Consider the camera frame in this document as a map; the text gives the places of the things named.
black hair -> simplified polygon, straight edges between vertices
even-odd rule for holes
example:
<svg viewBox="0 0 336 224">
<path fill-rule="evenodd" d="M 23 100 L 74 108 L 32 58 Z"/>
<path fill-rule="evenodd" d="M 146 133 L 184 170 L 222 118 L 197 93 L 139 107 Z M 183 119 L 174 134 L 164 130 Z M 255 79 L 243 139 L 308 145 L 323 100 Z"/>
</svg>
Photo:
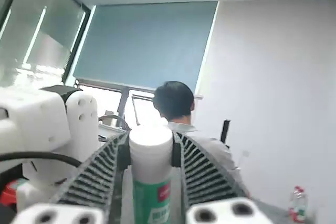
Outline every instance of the black hair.
<svg viewBox="0 0 336 224">
<path fill-rule="evenodd" d="M 154 107 L 168 121 L 191 114 L 194 94 L 190 88 L 179 81 L 168 81 L 154 92 Z"/>
</svg>

white bottle cap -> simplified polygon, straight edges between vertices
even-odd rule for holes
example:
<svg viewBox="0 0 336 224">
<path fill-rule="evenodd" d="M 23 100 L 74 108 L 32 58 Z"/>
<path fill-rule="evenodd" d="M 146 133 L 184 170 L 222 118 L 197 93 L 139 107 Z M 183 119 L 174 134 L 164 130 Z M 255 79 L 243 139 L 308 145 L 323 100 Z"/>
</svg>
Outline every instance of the white bottle cap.
<svg viewBox="0 0 336 224">
<path fill-rule="evenodd" d="M 156 184 L 167 179 L 171 171 L 173 133 L 166 126 L 137 126 L 130 132 L 133 178 Z"/>
</svg>

black cable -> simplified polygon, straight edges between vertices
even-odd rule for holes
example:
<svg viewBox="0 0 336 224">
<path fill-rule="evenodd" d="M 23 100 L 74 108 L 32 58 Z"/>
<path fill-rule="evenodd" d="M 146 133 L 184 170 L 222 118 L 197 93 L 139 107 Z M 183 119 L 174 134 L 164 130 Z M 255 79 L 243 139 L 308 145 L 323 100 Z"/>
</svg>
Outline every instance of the black cable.
<svg viewBox="0 0 336 224">
<path fill-rule="evenodd" d="M 23 158 L 53 159 L 72 165 L 74 167 L 79 167 L 82 164 L 81 161 L 78 161 L 75 158 L 51 152 L 11 152 L 0 154 L 0 162 Z"/>
<path fill-rule="evenodd" d="M 131 130 L 131 128 L 128 126 L 128 123 L 124 120 L 124 118 L 122 118 L 122 117 L 120 117 L 118 115 L 103 115 L 103 116 L 101 116 L 101 117 L 98 118 L 98 121 L 103 121 L 105 119 L 110 119 L 110 118 L 117 119 L 117 121 L 121 121 L 123 123 L 124 129 L 126 131 L 130 131 Z"/>
</svg>

plastic bottle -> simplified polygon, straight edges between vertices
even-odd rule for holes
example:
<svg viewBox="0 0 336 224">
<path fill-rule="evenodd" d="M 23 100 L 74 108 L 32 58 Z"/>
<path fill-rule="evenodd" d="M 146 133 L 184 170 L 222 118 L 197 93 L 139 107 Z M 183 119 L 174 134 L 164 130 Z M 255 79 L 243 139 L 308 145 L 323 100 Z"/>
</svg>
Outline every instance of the plastic bottle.
<svg viewBox="0 0 336 224">
<path fill-rule="evenodd" d="M 296 186 L 290 197 L 289 216 L 294 223 L 304 223 L 308 199 L 303 188 Z"/>
<path fill-rule="evenodd" d="M 295 218 L 295 215 L 297 214 L 297 201 L 298 201 L 298 193 L 299 193 L 299 186 L 294 187 L 294 191 L 291 193 L 290 195 L 290 203 L 289 203 L 289 208 L 288 208 L 288 212 L 289 212 L 289 217 L 291 219 Z"/>
<path fill-rule="evenodd" d="M 306 219 L 308 199 L 304 189 L 299 188 L 299 193 L 297 194 L 297 215 L 294 220 L 297 223 L 304 223 Z"/>
<path fill-rule="evenodd" d="M 130 132 L 135 224 L 170 224 L 172 131 L 137 126 Z"/>
</svg>

white shirt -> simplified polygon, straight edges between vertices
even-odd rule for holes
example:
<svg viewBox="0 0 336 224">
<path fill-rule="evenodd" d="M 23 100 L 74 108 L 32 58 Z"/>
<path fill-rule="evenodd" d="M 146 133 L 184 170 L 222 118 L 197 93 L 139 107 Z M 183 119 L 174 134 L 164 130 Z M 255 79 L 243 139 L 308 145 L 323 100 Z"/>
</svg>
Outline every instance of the white shirt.
<svg viewBox="0 0 336 224">
<path fill-rule="evenodd" d="M 243 183 L 243 179 L 241 178 L 239 168 L 235 165 L 235 162 L 232 159 L 232 154 L 225 144 L 215 138 L 197 137 L 195 133 L 197 129 L 192 125 L 169 122 L 168 128 L 172 131 L 181 132 L 190 136 L 202 148 L 204 148 L 204 150 L 212 154 L 216 161 L 219 162 L 219 164 L 221 164 L 233 176 L 235 181 L 240 184 L 242 189 L 248 193 L 248 190 Z"/>
</svg>

